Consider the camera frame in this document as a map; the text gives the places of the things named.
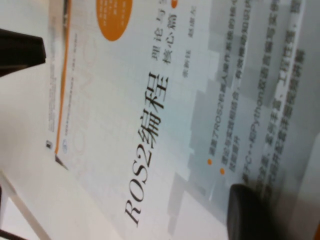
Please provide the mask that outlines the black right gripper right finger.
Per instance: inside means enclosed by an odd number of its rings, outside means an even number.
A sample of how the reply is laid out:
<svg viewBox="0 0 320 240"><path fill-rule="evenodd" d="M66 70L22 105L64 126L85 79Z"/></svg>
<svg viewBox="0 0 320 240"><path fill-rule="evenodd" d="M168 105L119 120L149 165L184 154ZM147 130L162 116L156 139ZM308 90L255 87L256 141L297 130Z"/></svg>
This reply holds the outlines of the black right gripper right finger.
<svg viewBox="0 0 320 240"><path fill-rule="evenodd" d="M304 187L296 199L287 228L251 188L230 187L226 229L229 240L318 240L320 190Z"/></svg>

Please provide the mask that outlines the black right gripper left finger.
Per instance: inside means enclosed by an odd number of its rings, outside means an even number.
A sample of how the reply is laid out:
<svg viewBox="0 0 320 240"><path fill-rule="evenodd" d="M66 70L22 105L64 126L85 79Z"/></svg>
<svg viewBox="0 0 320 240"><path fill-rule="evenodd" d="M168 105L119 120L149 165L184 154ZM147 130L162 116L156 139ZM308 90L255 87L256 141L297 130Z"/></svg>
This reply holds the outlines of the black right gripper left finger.
<svg viewBox="0 0 320 240"><path fill-rule="evenodd" d="M44 64L46 51L39 36L0 30L0 75Z"/></svg>

